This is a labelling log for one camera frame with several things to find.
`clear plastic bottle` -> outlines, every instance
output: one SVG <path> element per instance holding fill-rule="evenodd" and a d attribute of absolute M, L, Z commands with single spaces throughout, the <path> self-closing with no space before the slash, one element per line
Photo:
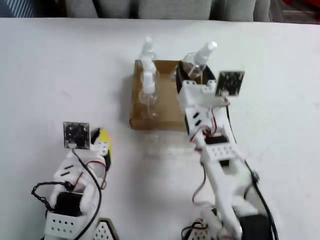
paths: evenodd
<path fill-rule="evenodd" d="M 217 47 L 214 41 L 207 42 L 199 51 L 187 54 L 181 61 L 183 70 L 188 74 L 191 80 L 199 78 L 206 68 L 210 54 Z M 171 74 L 176 81 L 176 69 Z"/>
<path fill-rule="evenodd" d="M 138 59 L 142 60 L 145 57 L 150 58 L 151 61 L 157 60 L 157 55 L 154 51 L 154 43 L 152 41 L 152 38 L 149 36 L 145 38 L 145 41 L 143 43 Z"/>
<path fill-rule="evenodd" d="M 155 87 L 157 87 L 157 83 L 158 83 L 160 74 L 156 68 L 155 63 L 151 60 L 150 57 L 147 57 L 147 56 L 142 57 L 141 63 L 142 63 L 142 68 L 143 68 L 143 72 L 141 73 L 141 76 L 140 76 L 141 82 L 143 82 L 143 80 L 144 80 L 144 76 L 143 76 L 144 73 L 150 72 L 150 73 L 152 73 L 153 80 L 155 82 Z"/>
<path fill-rule="evenodd" d="M 140 102 L 145 105 L 145 109 L 142 112 L 143 116 L 148 119 L 155 118 L 157 116 L 155 104 L 158 101 L 158 94 L 151 72 L 147 71 L 143 73 L 142 90 L 139 94 L 139 99 Z"/>

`brown cardboard box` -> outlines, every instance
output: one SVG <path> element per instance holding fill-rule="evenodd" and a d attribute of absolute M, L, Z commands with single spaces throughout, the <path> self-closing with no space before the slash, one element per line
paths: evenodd
<path fill-rule="evenodd" d="M 154 106 L 157 112 L 155 118 L 144 116 L 146 106 L 139 100 L 139 93 L 142 89 L 140 76 L 142 68 L 140 61 L 134 64 L 130 125 L 136 130 L 177 130 L 185 131 L 184 114 L 179 102 L 176 82 L 170 79 L 170 74 L 174 71 L 179 61 L 157 60 L 154 61 L 156 69 L 159 71 L 157 92 L 159 100 Z"/>

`white table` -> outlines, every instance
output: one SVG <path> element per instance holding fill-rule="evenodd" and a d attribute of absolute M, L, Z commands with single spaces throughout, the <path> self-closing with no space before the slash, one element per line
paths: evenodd
<path fill-rule="evenodd" d="M 145 36 L 179 60 L 214 40 L 209 61 L 245 70 L 231 122 L 282 219 L 280 239 L 320 235 L 320 27 L 188 20 L 0 19 L 0 235 L 37 240 L 45 207 L 30 192 L 66 154 L 63 121 L 105 127 L 113 140 L 101 215 L 121 240 L 178 240 L 200 213 L 203 178 L 186 133 L 130 129 L 131 74 Z M 50 189 L 40 193 L 48 195 Z M 199 198 L 212 200 L 207 182 Z"/>

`black circuit board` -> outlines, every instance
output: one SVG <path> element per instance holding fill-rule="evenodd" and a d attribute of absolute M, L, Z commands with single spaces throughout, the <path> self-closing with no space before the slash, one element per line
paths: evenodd
<path fill-rule="evenodd" d="M 244 71 L 221 71 L 215 89 L 216 97 L 238 96 L 244 79 Z"/>
<path fill-rule="evenodd" d="M 64 147 L 76 144 L 77 149 L 90 149 L 89 123 L 67 122 L 63 123 Z"/>

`gray fabric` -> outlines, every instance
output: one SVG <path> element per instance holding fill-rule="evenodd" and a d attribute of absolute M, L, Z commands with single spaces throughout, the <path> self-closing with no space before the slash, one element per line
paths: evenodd
<path fill-rule="evenodd" d="M 91 0 L 65 0 L 69 18 L 97 18 L 95 6 Z"/>
<path fill-rule="evenodd" d="M 256 0 L 224 0 L 224 21 L 253 22 Z"/>
<path fill-rule="evenodd" d="M 98 0 L 104 18 L 267 21 L 270 0 Z M 92 0 L 66 0 L 69 17 L 96 18 Z"/>
<path fill-rule="evenodd" d="M 212 0 L 140 0 L 141 19 L 208 20 Z"/>
<path fill-rule="evenodd" d="M 256 0 L 253 11 L 253 20 L 255 22 L 269 21 L 270 0 Z"/>
<path fill-rule="evenodd" d="M 127 19 L 130 16 L 132 0 L 99 0 L 105 18 Z"/>

